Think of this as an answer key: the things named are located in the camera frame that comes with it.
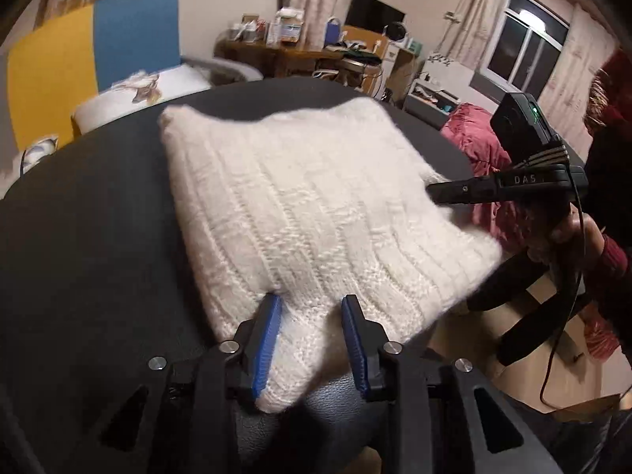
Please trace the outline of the person right hand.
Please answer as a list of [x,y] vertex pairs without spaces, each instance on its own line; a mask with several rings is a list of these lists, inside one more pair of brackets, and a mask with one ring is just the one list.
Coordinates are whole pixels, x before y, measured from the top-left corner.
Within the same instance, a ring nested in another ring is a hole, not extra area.
[[541,210],[527,210],[523,215],[527,254],[531,260],[551,263],[555,252],[563,252],[575,269],[587,273],[596,266],[604,251],[605,239],[596,222],[575,205],[553,227]]

